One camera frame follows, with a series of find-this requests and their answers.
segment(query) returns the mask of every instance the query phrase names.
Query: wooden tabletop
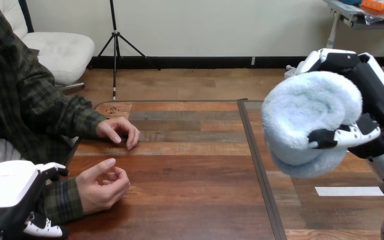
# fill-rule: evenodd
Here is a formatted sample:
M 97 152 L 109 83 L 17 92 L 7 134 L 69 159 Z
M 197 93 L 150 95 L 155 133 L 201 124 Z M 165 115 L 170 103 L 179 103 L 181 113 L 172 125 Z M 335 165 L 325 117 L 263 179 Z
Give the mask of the wooden tabletop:
M 376 187 L 363 159 L 347 153 L 332 172 L 312 178 L 283 174 L 262 134 L 261 101 L 244 102 L 257 148 L 288 240 L 379 240 L 384 196 L 319 196 L 316 187 Z
M 348 153 L 332 172 L 283 174 L 262 134 L 260 101 L 109 102 L 140 142 L 82 140 L 70 175 L 108 158 L 131 187 L 112 209 L 68 225 L 69 239 L 379 240 L 383 196 L 320 196 L 316 187 L 376 187 L 367 164 Z
M 272 240 L 274 233 L 238 103 L 108 102 L 139 144 L 82 140 L 71 176 L 108 158 L 130 189 L 110 210 L 68 225 L 72 240 Z

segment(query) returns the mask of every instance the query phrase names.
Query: white chair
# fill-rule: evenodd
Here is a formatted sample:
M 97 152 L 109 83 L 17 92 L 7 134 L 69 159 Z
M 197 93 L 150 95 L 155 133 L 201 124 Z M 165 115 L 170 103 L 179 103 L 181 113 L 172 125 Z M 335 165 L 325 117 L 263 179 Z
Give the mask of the white chair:
M 31 25 L 28 32 L 26 12 L 23 14 L 19 0 L 0 0 L 0 10 L 24 44 L 39 50 L 38 60 L 53 74 L 56 85 L 63 90 L 84 86 L 84 83 L 73 83 L 83 75 L 92 59 L 95 43 L 90 37 L 66 32 L 33 32 Z

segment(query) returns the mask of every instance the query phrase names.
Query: green plaid shirt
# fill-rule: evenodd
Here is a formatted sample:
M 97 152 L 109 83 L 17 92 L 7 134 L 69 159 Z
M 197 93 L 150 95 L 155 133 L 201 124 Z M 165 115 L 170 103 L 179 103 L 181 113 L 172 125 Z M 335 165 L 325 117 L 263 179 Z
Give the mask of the green plaid shirt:
M 35 164 L 64 163 L 71 147 L 61 135 L 96 138 L 97 125 L 105 119 L 90 101 L 65 96 L 55 87 L 53 75 L 14 34 L 0 10 L 0 138 Z M 82 217 L 75 178 L 48 185 L 38 211 L 58 224 Z

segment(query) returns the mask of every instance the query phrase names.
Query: logo on table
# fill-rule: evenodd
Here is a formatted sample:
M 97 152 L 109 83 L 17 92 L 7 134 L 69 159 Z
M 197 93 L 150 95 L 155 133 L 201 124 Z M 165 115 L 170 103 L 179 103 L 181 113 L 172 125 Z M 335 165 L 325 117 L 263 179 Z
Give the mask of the logo on table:
M 107 112 L 108 114 L 116 114 L 117 112 L 120 112 L 120 110 L 117 109 L 116 107 L 110 107 L 110 108 L 108 108 L 108 109 L 106 110 L 106 112 Z

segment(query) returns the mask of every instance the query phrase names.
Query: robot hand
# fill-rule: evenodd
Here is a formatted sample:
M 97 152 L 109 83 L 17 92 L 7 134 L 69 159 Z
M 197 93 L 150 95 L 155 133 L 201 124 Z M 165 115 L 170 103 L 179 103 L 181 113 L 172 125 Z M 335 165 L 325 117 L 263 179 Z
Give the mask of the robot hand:
M 0 240 L 66 239 L 65 227 L 53 225 L 32 211 L 46 181 L 56 174 L 67 176 L 68 173 L 65 166 L 54 162 L 45 165 L 23 160 L 1 162 Z
M 312 132 L 308 136 L 310 147 L 348 147 L 352 154 L 366 159 L 384 192 L 384 72 L 368 53 L 327 48 L 312 52 L 294 74 L 312 71 L 334 72 L 353 82 L 361 92 L 363 114 L 351 126 Z M 384 222 L 381 237 L 384 239 Z

